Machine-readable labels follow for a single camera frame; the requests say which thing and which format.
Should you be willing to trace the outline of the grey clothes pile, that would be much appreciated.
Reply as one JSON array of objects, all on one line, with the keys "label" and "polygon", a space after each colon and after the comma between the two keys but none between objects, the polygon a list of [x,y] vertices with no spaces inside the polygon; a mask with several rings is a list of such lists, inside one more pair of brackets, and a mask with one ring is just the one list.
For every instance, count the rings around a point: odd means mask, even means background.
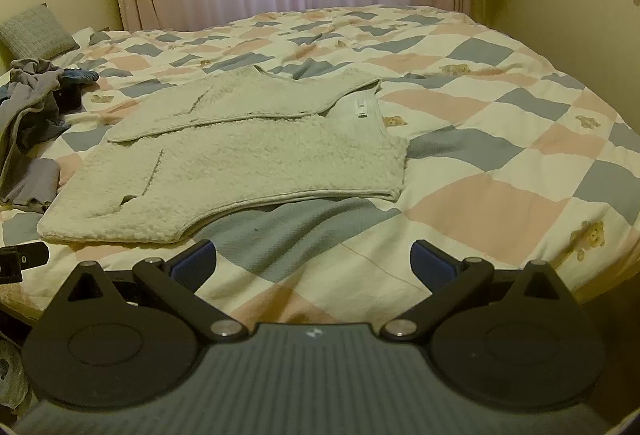
[{"label": "grey clothes pile", "polygon": [[60,166],[29,151],[70,128],[65,115],[99,80],[93,70],[61,68],[44,59],[15,60],[1,86],[1,203],[42,213],[58,193]]}]

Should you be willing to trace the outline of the checkered quilt on bed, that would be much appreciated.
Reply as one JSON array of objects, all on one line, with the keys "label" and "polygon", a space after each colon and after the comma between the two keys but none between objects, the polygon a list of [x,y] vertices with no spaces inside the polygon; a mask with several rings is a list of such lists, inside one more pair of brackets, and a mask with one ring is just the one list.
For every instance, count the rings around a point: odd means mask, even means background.
[{"label": "checkered quilt on bed", "polygon": [[294,78],[371,72],[385,126],[409,148],[396,202],[299,202],[198,230],[218,252],[198,293],[230,316],[379,325],[427,294],[409,266],[419,239],[499,268],[543,259],[581,302],[637,276],[638,135],[579,80],[456,12],[330,8],[96,33],[74,65],[99,86],[43,153],[68,178],[147,95],[249,64]]}]

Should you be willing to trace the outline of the cream fleece vest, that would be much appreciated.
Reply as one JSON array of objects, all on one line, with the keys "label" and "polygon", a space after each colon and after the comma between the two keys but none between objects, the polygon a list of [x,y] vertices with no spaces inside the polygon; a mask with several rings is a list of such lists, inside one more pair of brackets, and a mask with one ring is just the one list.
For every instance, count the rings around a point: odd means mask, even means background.
[{"label": "cream fleece vest", "polygon": [[106,132],[40,237],[169,244],[247,207],[396,200],[408,142],[387,132],[380,86],[354,68],[294,80],[250,65],[157,91]]}]

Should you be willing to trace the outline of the grey square pillow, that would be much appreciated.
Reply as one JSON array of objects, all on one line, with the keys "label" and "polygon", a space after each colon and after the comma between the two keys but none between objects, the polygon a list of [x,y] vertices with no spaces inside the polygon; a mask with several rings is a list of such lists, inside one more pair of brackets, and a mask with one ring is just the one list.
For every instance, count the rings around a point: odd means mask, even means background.
[{"label": "grey square pillow", "polygon": [[3,21],[1,43],[15,59],[51,60],[79,48],[46,4]]}]

